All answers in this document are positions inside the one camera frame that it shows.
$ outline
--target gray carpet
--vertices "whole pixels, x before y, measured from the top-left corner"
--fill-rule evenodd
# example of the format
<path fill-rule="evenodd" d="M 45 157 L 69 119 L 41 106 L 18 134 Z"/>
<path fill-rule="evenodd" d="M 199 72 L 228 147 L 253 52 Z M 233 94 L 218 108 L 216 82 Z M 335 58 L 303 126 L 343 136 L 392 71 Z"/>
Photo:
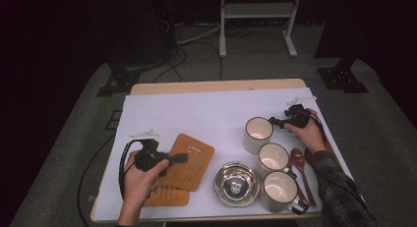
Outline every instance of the gray carpet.
<path fill-rule="evenodd" d="M 417 132 L 381 85 L 377 74 L 360 60 L 352 72 L 369 93 L 346 94 L 327 90 L 317 68 L 333 67 L 338 59 L 314 59 L 322 26 L 297 25 L 293 41 L 297 58 L 290 58 L 278 28 L 258 28 L 244 38 L 227 38 L 227 57 L 222 59 L 223 80 L 288 79 L 305 81 L 318 98 L 324 118 L 363 197 L 381 226 L 415 226 L 411 213 L 417 191 Z M 206 31 L 178 28 L 181 39 Z M 218 38 L 204 40 L 218 48 Z M 184 82 L 218 81 L 220 64 L 208 45 L 182 47 L 187 60 L 177 68 Z M 173 64 L 183 59 L 180 52 Z M 168 66 L 143 73 L 140 83 L 151 83 Z M 77 105 L 62 128 L 30 192 L 11 226 L 84 226 L 77 211 L 77 188 L 97 150 L 115 133 L 105 130 L 114 110 L 122 109 L 126 93 L 96 97 L 110 76 L 106 64 L 91 77 Z M 159 82 L 178 82 L 168 72 Z M 113 141 L 103 147 L 86 174 L 81 208 L 89 220 L 101 176 Z M 321 226 L 320 219 L 302 219 L 299 226 Z M 145 223 L 143 226 L 161 226 Z"/>

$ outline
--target white mug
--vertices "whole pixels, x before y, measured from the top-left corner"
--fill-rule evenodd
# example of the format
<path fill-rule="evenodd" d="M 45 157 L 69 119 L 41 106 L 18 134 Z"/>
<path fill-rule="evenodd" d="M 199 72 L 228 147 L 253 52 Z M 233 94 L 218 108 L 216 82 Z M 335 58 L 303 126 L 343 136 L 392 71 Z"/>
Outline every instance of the white mug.
<path fill-rule="evenodd" d="M 309 206 L 297 198 L 297 184 L 282 171 L 267 174 L 260 191 L 261 205 L 269 212 L 278 213 L 285 209 L 303 214 Z"/>
<path fill-rule="evenodd" d="M 272 133 L 273 126 L 267 119 L 254 117 L 246 123 L 243 146 L 247 151 L 257 154 L 261 146 L 269 142 Z"/>
<path fill-rule="evenodd" d="M 279 144 L 269 142 L 264 144 L 259 151 L 255 171 L 261 179 L 263 179 L 268 173 L 278 170 L 284 171 L 293 179 L 296 179 L 297 175 L 286 167 L 288 162 L 289 155 L 285 148 Z"/>

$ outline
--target table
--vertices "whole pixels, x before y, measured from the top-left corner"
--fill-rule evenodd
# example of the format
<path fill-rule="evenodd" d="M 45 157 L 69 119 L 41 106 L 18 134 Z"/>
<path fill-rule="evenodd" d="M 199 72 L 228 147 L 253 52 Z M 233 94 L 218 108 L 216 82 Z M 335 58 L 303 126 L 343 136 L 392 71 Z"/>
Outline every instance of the table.
<path fill-rule="evenodd" d="M 300 92 L 310 92 L 306 88 L 306 85 L 304 84 L 302 80 L 288 79 L 288 80 L 254 80 L 254 81 L 229 81 L 229 82 L 144 84 L 144 85 L 135 85 L 132 88 L 131 95 L 143 95 L 144 97 L 142 97 L 142 102 L 144 102 L 144 100 L 151 100 L 154 103 L 157 103 L 157 100 L 155 100 L 157 97 L 177 98 L 177 97 L 189 96 L 190 94 L 190 97 L 193 95 L 198 96 L 198 97 L 203 95 L 207 100 L 209 100 L 209 98 L 213 94 L 215 95 L 215 97 L 227 98 L 227 96 L 230 93 L 231 93 L 231 96 L 234 96 L 233 93 L 244 92 L 245 94 L 257 94 L 257 93 L 264 93 L 265 91 L 269 92 L 270 90 L 272 91 L 279 90 L 279 92 L 282 92 L 282 93 L 286 93 L 286 92 L 294 91 L 294 90 L 300 91 Z M 319 108 L 315 108 L 317 107 L 317 105 L 314 105 L 314 104 L 316 104 L 315 101 L 312 102 L 311 104 L 306 104 L 306 105 L 309 105 L 309 106 L 311 105 L 313 109 L 319 110 Z M 134 117 L 132 112 L 124 111 L 123 113 L 128 113 L 127 116 Z M 332 139 L 332 136 L 328 130 L 326 121 L 323 118 L 321 118 L 321 120 L 324 124 L 329 142 L 331 146 L 333 147 L 333 150 L 337 159 L 339 160 L 345 173 L 350 176 L 350 173 L 343 161 L 343 158 L 338 152 L 337 146 L 335 145 L 335 142 Z M 123 129 L 120 128 L 119 126 L 118 134 L 123 133 L 122 130 Z M 239 127 L 237 127 L 236 131 L 237 131 L 237 134 L 240 134 Z M 167 133 L 165 133 L 164 136 L 166 138 L 172 137 L 172 135 L 167 135 Z M 116 141 L 114 145 L 117 147 L 116 148 L 113 147 L 113 150 L 119 148 L 120 146 L 123 146 L 123 142 L 119 142 L 119 144 L 116 144 L 120 140 L 120 139 L 118 140 L 117 137 L 118 136 L 116 136 Z M 199 140 L 200 138 L 203 138 L 203 142 L 204 142 L 204 141 L 209 140 L 208 138 L 210 138 L 210 135 L 206 137 L 204 137 L 203 135 L 199 135 L 199 137 L 196 139 Z M 295 143 L 296 142 L 295 136 L 293 136 L 293 139 L 290 139 L 290 140 L 292 140 L 292 142 Z M 255 156 L 249 157 L 249 155 L 245 153 L 246 151 L 242 152 L 243 156 L 240 156 L 240 154 L 236 154 L 235 157 L 230 157 L 230 154 L 227 153 L 227 149 L 224 149 L 224 148 L 221 149 L 221 145 L 217 144 L 217 145 L 214 145 L 214 147 L 216 148 L 214 157 L 211 160 L 210 166 L 206 172 L 204 179 L 202 180 L 201 186 L 196 192 L 191 192 L 190 203 L 186 206 L 146 207 L 143 209 L 141 213 L 141 220 L 172 222 L 172 221 L 202 221 L 202 220 L 208 221 L 208 220 L 232 220 L 232 219 L 243 220 L 243 219 L 311 218 L 311 217 L 321 216 L 321 202 L 318 198 L 317 192 L 315 192 L 315 198 L 318 201 L 318 207 L 311 207 L 309 209 L 310 212 L 307 212 L 303 215 L 296 215 L 289 211 L 279 213 L 279 214 L 268 213 L 260 207 L 259 202 L 254 202 L 251 205 L 247 207 L 243 207 L 243 208 L 236 208 L 236 207 L 230 207 L 230 206 L 225 205 L 217 198 L 212 187 L 211 178 L 213 177 L 215 170 L 219 167 L 219 165 L 225 163 L 224 160 L 230 161 L 232 159 L 237 159 L 237 160 L 248 159 L 248 162 L 246 161 L 245 162 L 250 163 L 251 166 L 254 166 L 255 165 L 254 161 L 256 161 L 256 158 Z M 112 150 L 112 154 L 110 154 L 109 162 L 106 166 L 106 171 L 104 173 L 103 181 L 100 185 L 100 194 L 98 195 L 98 198 L 96 199 L 94 207 L 91 212 L 91 219 L 94 222 L 115 222 L 118 217 L 118 211 L 120 209 L 119 208 L 120 206 L 118 205 L 119 204 L 121 205 L 121 200 L 120 198 L 117 197 L 117 196 L 120 196 L 120 194 L 118 194 L 118 187 L 116 185 L 114 190 L 111 191 L 112 193 L 109 193 L 108 191 L 106 191 L 106 188 L 107 188 L 106 186 L 108 186 L 108 181 L 107 181 L 107 184 L 105 183 L 106 181 L 104 181 L 105 178 L 111 178 L 113 179 L 112 182 L 117 183 L 117 177 L 110 177 L 110 175 L 107 174 L 107 173 L 113 172 L 115 170 L 115 167 L 117 167 L 117 164 L 114 166 L 114 162 L 111 162 L 112 156 L 113 156 L 113 150 Z M 306 173 L 310 177 L 315 177 L 314 172 L 312 170 L 306 171 Z M 312 188 L 314 187 L 314 185 L 317 188 L 317 183 L 314 184 L 313 186 L 310 182 L 309 184 L 311 185 Z M 202 196 L 210 197 L 210 199 L 203 200 L 203 203 L 205 204 L 204 210 L 202 210 L 201 208 L 200 209 L 196 208 L 196 206 L 202 205 L 200 202 L 198 202 L 198 199 L 200 199 Z M 114 203 L 110 202 L 112 203 L 110 204 L 110 206 L 108 206 L 108 204 L 100 203 L 100 200 L 108 201 L 109 199 L 115 199 Z"/>
<path fill-rule="evenodd" d="M 291 57 L 298 56 L 291 39 L 291 32 L 294 26 L 299 1 L 300 0 L 294 0 L 294 2 L 287 3 L 226 4 L 224 0 L 221 0 L 219 37 L 220 57 L 226 57 L 226 37 L 224 34 L 225 19 L 236 18 L 289 18 L 287 30 L 284 30 L 282 35 L 288 48 L 289 55 Z"/>

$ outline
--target hand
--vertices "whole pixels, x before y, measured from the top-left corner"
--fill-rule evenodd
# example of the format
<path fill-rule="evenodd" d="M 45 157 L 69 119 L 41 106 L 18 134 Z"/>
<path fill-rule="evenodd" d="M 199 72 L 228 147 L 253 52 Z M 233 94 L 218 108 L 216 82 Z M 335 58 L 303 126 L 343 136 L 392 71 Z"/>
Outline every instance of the hand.
<path fill-rule="evenodd" d="M 117 222 L 119 225 L 138 225 L 139 215 L 147 201 L 150 189 L 156 184 L 159 173 L 169 165 L 169 161 L 164 159 L 148 172 L 144 172 L 136 168 L 134 164 L 137 153 L 137 151 L 131 152 L 125 165 L 124 201 Z"/>
<path fill-rule="evenodd" d="M 317 112 L 313 109 L 308 109 L 312 113 L 312 117 L 317 118 Z M 316 122 L 310 119 L 307 126 L 303 129 L 295 127 L 286 123 L 284 128 L 294 133 L 303 142 L 303 144 L 310 149 L 312 153 L 319 150 L 326 150 L 326 143 L 323 141 L 323 135 Z"/>

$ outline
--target person's left hand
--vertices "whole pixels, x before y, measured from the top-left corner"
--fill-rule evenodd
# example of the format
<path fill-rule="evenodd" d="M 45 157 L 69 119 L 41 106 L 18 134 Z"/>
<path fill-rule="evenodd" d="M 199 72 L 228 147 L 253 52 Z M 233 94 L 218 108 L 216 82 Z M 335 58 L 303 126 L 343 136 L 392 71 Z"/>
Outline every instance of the person's left hand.
<path fill-rule="evenodd" d="M 124 201 L 118 221 L 120 225 L 138 223 L 141 208 L 147 201 L 150 189 L 156 184 L 159 173 L 169 165 L 169 161 L 164 159 L 148 172 L 144 172 L 134 164 L 137 153 L 138 151 L 131 152 L 125 165 Z"/>

